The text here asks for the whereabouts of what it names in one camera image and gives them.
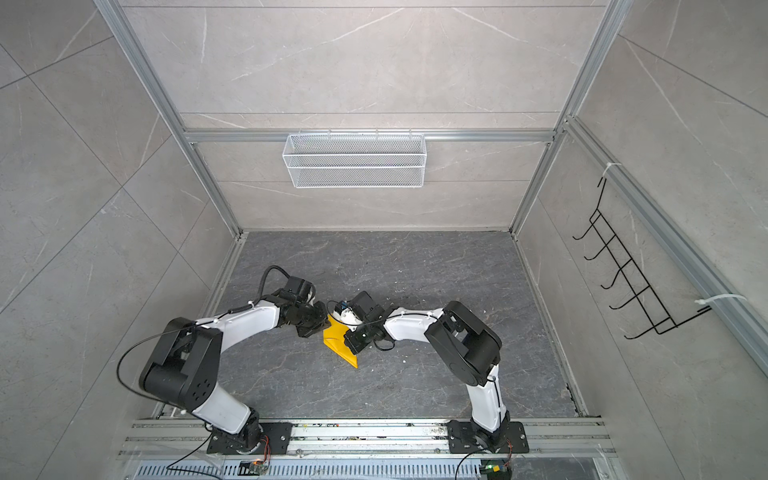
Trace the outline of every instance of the white cable tie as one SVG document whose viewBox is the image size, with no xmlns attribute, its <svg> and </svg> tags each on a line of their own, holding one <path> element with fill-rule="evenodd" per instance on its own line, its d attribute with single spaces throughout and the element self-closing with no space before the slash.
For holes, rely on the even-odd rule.
<svg viewBox="0 0 768 480">
<path fill-rule="evenodd" d="M 740 300 L 746 300 L 746 297 L 744 295 L 738 295 L 736 293 L 721 293 L 720 295 L 711 296 L 710 298 L 694 300 L 694 302 L 698 303 L 699 305 L 707 305 L 709 302 L 712 302 L 714 300 L 719 300 L 721 298 L 737 298 Z"/>
<path fill-rule="evenodd" d="M 621 165 L 621 164 L 613 164 L 611 162 L 608 162 L 605 164 L 605 170 L 603 170 L 603 177 L 605 177 L 605 174 L 608 173 L 608 169 L 613 167 L 614 165 Z"/>
</svg>

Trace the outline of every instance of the white mesh basket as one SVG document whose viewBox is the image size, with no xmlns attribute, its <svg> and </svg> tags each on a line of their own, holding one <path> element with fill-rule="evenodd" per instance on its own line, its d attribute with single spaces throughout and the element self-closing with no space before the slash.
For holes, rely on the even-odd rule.
<svg viewBox="0 0 768 480">
<path fill-rule="evenodd" d="M 283 160 L 296 188 L 421 187 L 427 149 L 420 134 L 292 134 Z"/>
</svg>

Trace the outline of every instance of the yellow dustpan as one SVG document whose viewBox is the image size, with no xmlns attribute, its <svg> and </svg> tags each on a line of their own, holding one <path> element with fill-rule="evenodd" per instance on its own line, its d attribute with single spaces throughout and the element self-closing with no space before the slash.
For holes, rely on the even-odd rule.
<svg viewBox="0 0 768 480">
<path fill-rule="evenodd" d="M 357 368 L 357 357 L 348 346 L 344 345 L 344 334 L 349 331 L 349 327 L 337 322 L 331 315 L 328 315 L 328 321 L 331 322 L 331 326 L 323 330 L 323 343 L 351 366 Z"/>
</svg>

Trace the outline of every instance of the robotic arm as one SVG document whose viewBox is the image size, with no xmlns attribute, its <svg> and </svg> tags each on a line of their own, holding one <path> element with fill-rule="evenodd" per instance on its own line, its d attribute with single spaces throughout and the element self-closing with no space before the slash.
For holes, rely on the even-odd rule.
<svg viewBox="0 0 768 480">
<path fill-rule="evenodd" d="M 146 392 L 209 422 L 228 448 L 252 452 L 262 438 L 259 414 L 235 399 L 218 381 L 221 352 L 257 333 L 294 325 L 301 337 L 330 326 L 314 286 L 291 276 L 284 288 L 217 318 L 171 320 L 139 378 Z M 349 326 L 344 343 L 358 354 L 378 340 L 429 342 L 466 385 L 472 430 L 482 447 L 498 451 L 509 424 L 498 385 L 498 336 L 461 303 L 436 310 L 385 310 L 366 292 L 342 303 L 331 317 Z"/>
</svg>

